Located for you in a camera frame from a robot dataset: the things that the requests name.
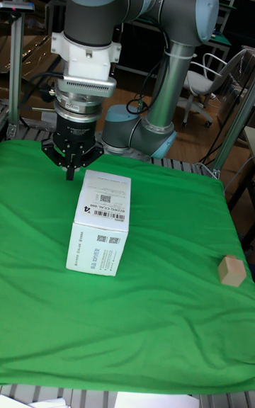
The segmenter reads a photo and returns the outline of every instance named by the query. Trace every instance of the white cardboard box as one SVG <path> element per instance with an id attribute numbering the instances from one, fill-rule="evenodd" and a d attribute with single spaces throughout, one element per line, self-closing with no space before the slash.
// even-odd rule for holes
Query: white cardboard box
<path id="1" fill-rule="evenodd" d="M 199 406 L 199 400 L 190 395 L 118 392 L 114 408 L 199 408 Z"/>
<path id="2" fill-rule="evenodd" d="M 43 402 L 35 402 L 26 405 L 17 400 L 11 399 L 5 395 L 0 394 L 0 408 L 68 408 L 66 402 L 63 398 L 53 399 L 53 400 L 44 400 Z"/>
<path id="3" fill-rule="evenodd" d="M 131 179 L 86 170 L 72 225 L 67 268 L 115 276 L 130 216 Z"/>

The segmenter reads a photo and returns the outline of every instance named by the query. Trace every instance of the office chair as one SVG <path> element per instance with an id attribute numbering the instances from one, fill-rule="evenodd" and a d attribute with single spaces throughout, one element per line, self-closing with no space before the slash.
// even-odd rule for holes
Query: office chair
<path id="1" fill-rule="evenodd" d="M 203 55 L 203 63 L 191 62 L 191 65 L 198 65 L 199 67 L 203 68 L 204 75 L 196 73 L 195 71 L 188 70 L 186 75 L 183 87 L 188 89 L 191 94 L 188 99 L 181 98 L 178 100 L 178 106 L 183 107 L 185 109 L 184 119 L 182 125 L 185 127 L 187 126 L 188 121 L 188 114 L 190 110 L 200 113 L 207 121 L 205 122 L 205 126 L 208 128 L 213 123 L 212 117 L 205 112 L 203 109 L 208 102 L 210 95 L 212 92 L 216 91 L 221 85 L 223 84 L 224 80 L 227 78 L 227 75 L 234 69 L 234 67 L 239 63 L 241 58 L 244 56 L 246 49 L 238 52 L 228 63 L 221 60 L 219 57 L 216 57 L 214 54 L 206 53 Z M 205 65 L 205 58 L 206 56 L 210 56 L 216 60 L 219 60 L 220 63 L 224 64 L 224 67 L 220 70 L 220 72 L 216 72 L 211 68 L 206 67 Z M 207 73 L 211 72 L 215 75 L 213 81 L 209 80 L 207 77 Z M 197 101 L 193 101 L 194 96 L 198 95 L 205 95 L 204 103 L 199 103 Z"/>

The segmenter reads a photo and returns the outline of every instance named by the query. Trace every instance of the green cloth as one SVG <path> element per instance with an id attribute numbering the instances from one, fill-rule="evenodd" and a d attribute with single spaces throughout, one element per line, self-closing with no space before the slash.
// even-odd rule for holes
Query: green cloth
<path id="1" fill-rule="evenodd" d="M 89 168 L 132 179 L 116 277 L 65 268 L 84 169 L 66 181 L 39 143 L 0 144 L 0 383 L 254 390 L 255 285 L 217 274 L 244 260 L 222 184 L 107 155 Z"/>

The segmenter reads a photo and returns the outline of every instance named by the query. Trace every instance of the small wooden cube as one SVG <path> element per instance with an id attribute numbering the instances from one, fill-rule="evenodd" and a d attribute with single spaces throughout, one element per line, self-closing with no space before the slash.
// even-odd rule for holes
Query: small wooden cube
<path id="1" fill-rule="evenodd" d="M 225 285 L 239 287 L 247 276 L 244 262 L 232 255 L 225 255 L 224 259 L 218 266 L 220 282 Z"/>

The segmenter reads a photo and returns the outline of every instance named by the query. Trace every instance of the gray robot arm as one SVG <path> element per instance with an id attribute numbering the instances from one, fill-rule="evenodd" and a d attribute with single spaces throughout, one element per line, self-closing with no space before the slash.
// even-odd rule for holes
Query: gray robot arm
<path id="1" fill-rule="evenodd" d="M 64 78 L 57 80 L 57 129 L 53 142 L 42 149 L 54 163 L 74 170 L 90 164 L 103 148 L 95 141 L 96 120 L 105 97 L 113 94 L 109 77 L 118 62 L 121 45 L 112 42 L 117 24 L 146 15 L 157 22 L 171 44 L 157 77 L 148 114 L 113 106 L 107 114 L 103 140 L 118 148 L 134 147 L 163 157 L 174 140 L 171 120 L 196 46 L 209 40 L 218 12 L 218 0 L 64 0 L 64 32 L 52 34 L 52 52 L 63 59 Z M 57 146 L 62 155 L 56 151 Z"/>

